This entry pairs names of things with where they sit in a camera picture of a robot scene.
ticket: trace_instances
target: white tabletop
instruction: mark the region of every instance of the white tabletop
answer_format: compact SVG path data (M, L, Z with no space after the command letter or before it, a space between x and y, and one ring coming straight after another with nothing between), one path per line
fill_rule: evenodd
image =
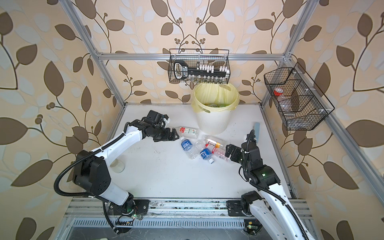
M128 105L116 135L121 134L126 122L141 120L150 110L167 114L171 120L169 126L198 128L190 105ZM227 129L216 137L241 146L255 122L260 122L258 147L263 163L274 169L286 194L291 197L258 105L239 105L232 112ZM209 164L200 157L190 160L180 140L154 142L151 137L146 137L120 155L119 160L125 163L125 169L119 174L110 170L111 178L134 197L240 198L242 194L256 190L239 176L240 164L220 160Z

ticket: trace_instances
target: white trash can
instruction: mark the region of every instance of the white trash can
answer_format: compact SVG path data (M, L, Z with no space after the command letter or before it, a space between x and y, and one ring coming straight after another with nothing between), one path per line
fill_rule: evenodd
M199 128L209 135L216 135L225 131L239 101L240 95L230 83L199 83L192 93L191 106Z

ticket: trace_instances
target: vial with white cap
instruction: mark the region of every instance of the vial with white cap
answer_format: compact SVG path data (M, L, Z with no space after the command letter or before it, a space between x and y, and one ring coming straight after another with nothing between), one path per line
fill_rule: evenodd
M201 140L197 140L195 143L196 149L200 151L200 156L202 159L207 160L210 164L214 163L213 154L205 147L205 144Z

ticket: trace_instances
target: floral wallpaper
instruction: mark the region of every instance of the floral wallpaper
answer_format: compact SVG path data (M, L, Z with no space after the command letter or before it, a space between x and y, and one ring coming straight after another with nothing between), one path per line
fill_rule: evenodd
M283 53L304 0L74 0L99 52Z
M266 87L263 75L276 68L273 61L230 61L229 82L240 93L240 103L258 103ZM107 68L123 98L129 103L190 103L194 83L172 84L168 78L166 61L109 60ZM109 89L104 96L110 98Z
M69 202L53 190L82 149L103 144L120 110L58 1L0 2L3 239L52 239ZM65 191L78 191L67 174Z
M383 11L382 1L320 0L292 55L381 174ZM323 238L381 239L384 208L326 123L313 131L286 131L272 101L266 110L299 197L307 200Z

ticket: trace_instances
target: wire basket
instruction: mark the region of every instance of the wire basket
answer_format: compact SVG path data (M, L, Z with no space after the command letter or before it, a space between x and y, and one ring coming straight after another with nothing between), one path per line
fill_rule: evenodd
M229 50L172 48L169 55L170 83L227 84L229 81Z
M278 68L264 74L265 85L275 103L287 130L313 130L333 110L331 101L313 81L309 87L300 74L304 69L296 64L293 68ZM324 106L315 96L317 91L332 107Z

